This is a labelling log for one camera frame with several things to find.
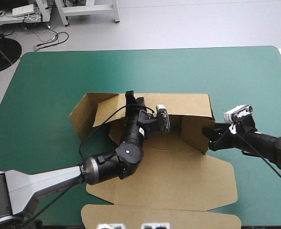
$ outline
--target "power strip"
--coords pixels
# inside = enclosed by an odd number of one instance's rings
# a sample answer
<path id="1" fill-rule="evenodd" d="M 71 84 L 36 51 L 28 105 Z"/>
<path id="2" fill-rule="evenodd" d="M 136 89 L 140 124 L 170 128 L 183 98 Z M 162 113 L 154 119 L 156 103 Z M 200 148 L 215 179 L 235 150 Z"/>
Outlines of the power strip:
<path id="1" fill-rule="evenodd" d="M 18 17 L 18 16 L 22 16 L 22 15 L 27 15 L 27 14 L 31 14 L 34 13 L 34 5 L 27 5 L 27 6 L 21 6 L 21 7 L 17 7 L 17 8 L 13 8 L 12 9 L 12 16 L 13 17 Z"/>

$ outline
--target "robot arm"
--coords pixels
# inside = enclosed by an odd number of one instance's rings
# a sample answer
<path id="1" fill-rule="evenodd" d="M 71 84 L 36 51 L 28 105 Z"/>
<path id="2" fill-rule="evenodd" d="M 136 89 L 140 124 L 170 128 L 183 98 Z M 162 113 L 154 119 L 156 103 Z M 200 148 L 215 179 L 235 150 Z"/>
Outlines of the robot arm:
<path id="1" fill-rule="evenodd" d="M 281 169 L 281 137 L 259 133 L 252 112 L 251 106 L 240 105 L 224 113 L 225 123 L 216 123 L 213 129 L 204 128 L 202 132 L 210 140 L 209 149 L 238 148 L 247 156 L 261 155 Z"/>
<path id="2" fill-rule="evenodd" d="M 105 180 L 132 175 L 143 158 L 144 139 L 157 132 L 169 133 L 170 121 L 163 105 L 157 114 L 147 112 L 144 98 L 126 92 L 126 125 L 120 145 L 109 152 L 90 156 L 84 165 L 33 175 L 16 170 L 0 171 L 0 229 L 16 229 L 24 217 L 32 217 L 39 202 L 47 196 L 86 182 L 94 185 Z"/>

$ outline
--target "white floor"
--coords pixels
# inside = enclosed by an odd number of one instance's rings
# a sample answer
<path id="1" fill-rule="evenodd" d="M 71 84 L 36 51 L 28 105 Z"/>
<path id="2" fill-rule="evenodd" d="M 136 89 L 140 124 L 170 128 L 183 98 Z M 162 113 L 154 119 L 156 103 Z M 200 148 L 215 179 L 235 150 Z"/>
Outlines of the white floor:
<path id="1" fill-rule="evenodd" d="M 57 10 L 51 26 L 66 31 L 64 44 L 45 51 L 126 50 L 272 45 L 281 49 L 281 0 L 118 0 L 113 15 L 70 17 L 64 27 Z M 96 4 L 110 0 L 96 0 Z M 42 39 L 53 37 L 43 28 Z M 16 28 L 11 38 L 32 52 L 38 37 Z M 0 72 L 0 103 L 18 63 Z"/>

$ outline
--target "cardboard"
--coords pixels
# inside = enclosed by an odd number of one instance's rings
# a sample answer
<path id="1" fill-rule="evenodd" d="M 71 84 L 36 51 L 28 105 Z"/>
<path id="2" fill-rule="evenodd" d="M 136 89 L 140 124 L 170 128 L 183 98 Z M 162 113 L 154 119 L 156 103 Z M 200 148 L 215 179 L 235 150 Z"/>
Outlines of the cardboard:
<path id="1" fill-rule="evenodd" d="M 144 158 L 133 176 L 87 185 L 89 193 L 114 206 L 85 206 L 82 219 L 86 227 L 95 228 L 96 222 L 120 222 L 140 228 L 141 222 L 170 220 L 173 228 L 186 228 L 184 222 L 198 228 L 224 228 L 226 224 L 240 228 L 235 216 L 206 212 L 238 199 L 232 165 L 203 154 L 208 150 L 208 139 L 201 130 L 214 125 L 209 96 L 135 94 L 141 96 L 148 107 L 167 107 L 171 133 L 151 135 L 145 140 Z M 124 94 L 87 93 L 70 115 L 79 138 L 84 139 L 92 126 L 102 124 L 125 103 Z M 110 138 L 117 144 L 124 129 L 124 116 L 122 109 L 108 121 Z M 129 212 L 141 217 L 128 217 Z"/>
<path id="2" fill-rule="evenodd" d="M 100 223 L 125 222 L 127 229 L 141 229 L 143 223 L 169 222 L 171 229 L 240 229 L 237 216 L 201 211 L 177 211 L 120 205 L 86 205 L 81 210 L 85 228 Z"/>

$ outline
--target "green table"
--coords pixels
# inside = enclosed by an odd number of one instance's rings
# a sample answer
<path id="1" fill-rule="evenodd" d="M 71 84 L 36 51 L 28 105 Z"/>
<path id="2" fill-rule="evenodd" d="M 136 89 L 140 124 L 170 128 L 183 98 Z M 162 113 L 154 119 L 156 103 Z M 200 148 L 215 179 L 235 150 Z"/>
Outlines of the green table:
<path id="1" fill-rule="evenodd" d="M 281 136 L 281 56 L 274 47 L 32 52 L 0 105 L 0 170 L 36 173 L 80 163 L 69 113 L 86 92 L 126 90 L 209 93 L 219 122 L 223 112 L 251 104 L 258 129 Z M 87 155 L 114 147 L 107 131 L 91 139 Z M 208 153 L 234 165 L 239 193 L 237 203 L 215 212 L 237 215 L 243 225 L 281 224 L 281 180 L 261 159 L 237 149 Z M 85 185 L 73 187 L 40 219 L 81 225 L 80 209 L 88 203 L 105 202 Z"/>

